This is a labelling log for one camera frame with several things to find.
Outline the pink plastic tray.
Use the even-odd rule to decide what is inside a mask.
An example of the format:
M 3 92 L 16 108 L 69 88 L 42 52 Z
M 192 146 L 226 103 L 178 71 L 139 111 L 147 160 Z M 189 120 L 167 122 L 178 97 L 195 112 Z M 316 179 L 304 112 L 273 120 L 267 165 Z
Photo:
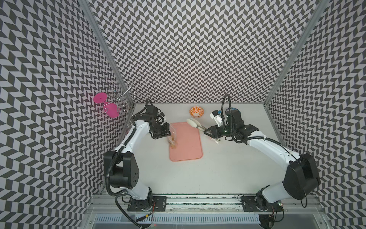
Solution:
M 169 149 L 173 162 L 195 160 L 203 157 L 200 131 L 186 122 L 172 123 L 177 133 L 177 147 Z

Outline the clear bag with pink contents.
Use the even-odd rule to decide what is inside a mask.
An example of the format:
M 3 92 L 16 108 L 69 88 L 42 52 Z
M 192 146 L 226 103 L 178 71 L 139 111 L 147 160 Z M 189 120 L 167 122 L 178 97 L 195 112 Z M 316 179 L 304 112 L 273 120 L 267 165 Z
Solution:
M 176 129 L 173 127 L 173 125 L 170 125 L 169 129 L 171 135 L 168 136 L 168 143 L 171 149 L 175 149 L 177 147 L 177 133 Z

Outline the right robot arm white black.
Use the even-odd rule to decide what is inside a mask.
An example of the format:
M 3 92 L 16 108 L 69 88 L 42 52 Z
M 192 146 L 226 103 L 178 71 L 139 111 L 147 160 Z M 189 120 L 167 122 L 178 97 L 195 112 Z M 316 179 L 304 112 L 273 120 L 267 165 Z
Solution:
M 204 131 L 212 139 L 225 138 L 237 144 L 251 146 L 272 159 L 284 171 L 284 179 L 276 184 L 260 189 L 255 195 L 256 207 L 267 211 L 272 205 L 287 198 L 301 202 L 303 208 L 308 206 L 308 195 L 320 186 L 320 177 L 315 158 L 310 154 L 292 151 L 280 142 L 269 138 L 256 126 L 245 124 L 241 112 L 232 107 L 231 96 L 225 94 L 221 105 L 228 102 L 228 108 L 214 110 L 210 117 L 216 124 Z

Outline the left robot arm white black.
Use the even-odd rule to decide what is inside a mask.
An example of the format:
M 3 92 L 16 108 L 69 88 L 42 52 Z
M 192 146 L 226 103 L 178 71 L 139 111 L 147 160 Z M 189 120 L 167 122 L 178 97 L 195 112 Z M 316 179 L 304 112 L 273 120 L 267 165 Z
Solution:
M 118 198 L 129 195 L 137 210 L 150 211 L 153 207 L 152 190 L 139 181 L 140 171 L 133 153 L 146 135 L 156 140 L 172 134 L 164 113 L 149 98 L 131 121 L 131 129 L 121 144 L 104 154 L 105 187 L 110 196 Z

